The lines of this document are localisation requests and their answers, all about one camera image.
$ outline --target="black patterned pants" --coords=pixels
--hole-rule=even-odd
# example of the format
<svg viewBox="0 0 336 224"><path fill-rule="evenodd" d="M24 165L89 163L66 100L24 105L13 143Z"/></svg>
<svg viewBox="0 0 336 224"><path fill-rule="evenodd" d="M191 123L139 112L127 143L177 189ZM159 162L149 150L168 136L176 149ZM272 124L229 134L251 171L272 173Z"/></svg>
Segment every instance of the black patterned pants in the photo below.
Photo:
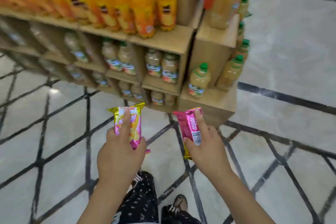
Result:
<svg viewBox="0 0 336 224"><path fill-rule="evenodd" d="M112 224L159 223L158 202L153 176L139 171L132 182L132 189L126 194ZM173 205L162 208L162 224L202 224L186 211Z"/></svg>

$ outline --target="marble floor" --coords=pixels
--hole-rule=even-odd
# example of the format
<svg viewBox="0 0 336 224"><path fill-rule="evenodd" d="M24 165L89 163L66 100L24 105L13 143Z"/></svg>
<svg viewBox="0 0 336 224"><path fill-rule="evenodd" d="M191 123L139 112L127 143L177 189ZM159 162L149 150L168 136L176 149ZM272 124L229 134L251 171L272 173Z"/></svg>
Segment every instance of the marble floor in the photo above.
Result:
<svg viewBox="0 0 336 224"><path fill-rule="evenodd" d="M238 109L220 127L233 171L278 224L336 219L336 0L251 0ZM2 224L75 224L116 96L23 71L0 54ZM180 193L204 224L234 223L170 114L144 108L159 208Z"/></svg>

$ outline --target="snack package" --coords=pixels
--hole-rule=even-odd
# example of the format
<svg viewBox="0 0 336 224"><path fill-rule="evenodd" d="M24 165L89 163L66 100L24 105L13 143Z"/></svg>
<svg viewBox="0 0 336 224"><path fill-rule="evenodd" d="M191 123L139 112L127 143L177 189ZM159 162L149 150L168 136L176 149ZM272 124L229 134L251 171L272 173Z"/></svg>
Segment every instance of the snack package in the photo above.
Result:
<svg viewBox="0 0 336 224"><path fill-rule="evenodd" d="M200 107L197 107L197 108L199 108L199 111L203 115L202 109ZM201 144L202 137L201 137L201 132L198 127L197 121L196 121L195 109L196 108L193 108L185 112L173 112L173 114L176 115L178 123L180 124L182 138L188 137L191 141L193 141L198 146ZM185 145L184 145L183 158L191 160L191 156Z"/></svg>
<svg viewBox="0 0 336 224"><path fill-rule="evenodd" d="M140 103L134 106L126 107L113 107L107 109L108 111L114 113L114 132L119 135L119 129L123 123L125 109L129 109L131 114L130 131L129 131L129 143L135 150L141 139L141 110L145 106L145 103Z"/></svg>

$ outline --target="left hand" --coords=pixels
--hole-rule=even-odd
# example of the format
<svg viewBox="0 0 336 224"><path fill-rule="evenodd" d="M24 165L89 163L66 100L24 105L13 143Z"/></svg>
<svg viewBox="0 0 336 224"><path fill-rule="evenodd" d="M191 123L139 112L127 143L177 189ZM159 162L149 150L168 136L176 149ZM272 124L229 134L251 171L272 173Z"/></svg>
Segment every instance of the left hand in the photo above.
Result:
<svg viewBox="0 0 336 224"><path fill-rule="evenodd" d="M99 150L97 158L100 182L118 182L125 185L126 190L140 170L146 154L144 137L136 150L133 150L129 143L130 119L129 109L125 109L120 134L117 136L114 128L107 131L106 143Z"/></svg>

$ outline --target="barcode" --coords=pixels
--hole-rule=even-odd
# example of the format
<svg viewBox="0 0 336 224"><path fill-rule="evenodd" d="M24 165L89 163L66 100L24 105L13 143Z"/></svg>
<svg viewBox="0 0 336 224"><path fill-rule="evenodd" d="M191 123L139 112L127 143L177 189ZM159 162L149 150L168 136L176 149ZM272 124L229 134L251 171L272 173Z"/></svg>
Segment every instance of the barcode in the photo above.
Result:
<svg viewBox="0 0 336 224"><path fill-rule="evenodd" d="M194 140L195 145L199 146L201 144L202 137L201 137L201 132L200 131L193 132L192 133L192 138Z"/></svg>

